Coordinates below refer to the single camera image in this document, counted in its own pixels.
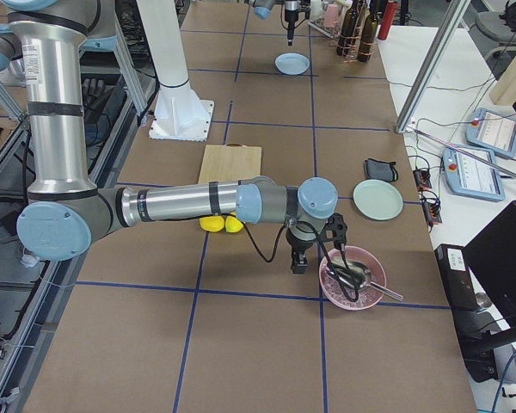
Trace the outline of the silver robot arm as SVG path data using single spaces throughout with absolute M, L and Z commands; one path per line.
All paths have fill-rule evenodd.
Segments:
M 249 0 L 247 4 L 254 10 L 256 16 L 262 20 L 267 19 L 276 4 L 281 5 L 281 21 L 286 31 L 287 45 L 292 46 L 294 32 L 296 30 L 301 2 L 297 0 L 274 1 L 274 0 Z
M 244 223 L 278 223 L 292 247 L 292 271 L 334 227 L 335 186 L 313 177 L 297 187 L 265 176 L 171 188 L 108 189 L 88 175 L 80 55 L 112 49 L 117 27 L 111 1 L 10 1 L 0 28 L 0 63 L 22 58 L 35 178 L 16 224 L 22 244 L 49 261 L 81 255 L 121 228 L 234 213 Z

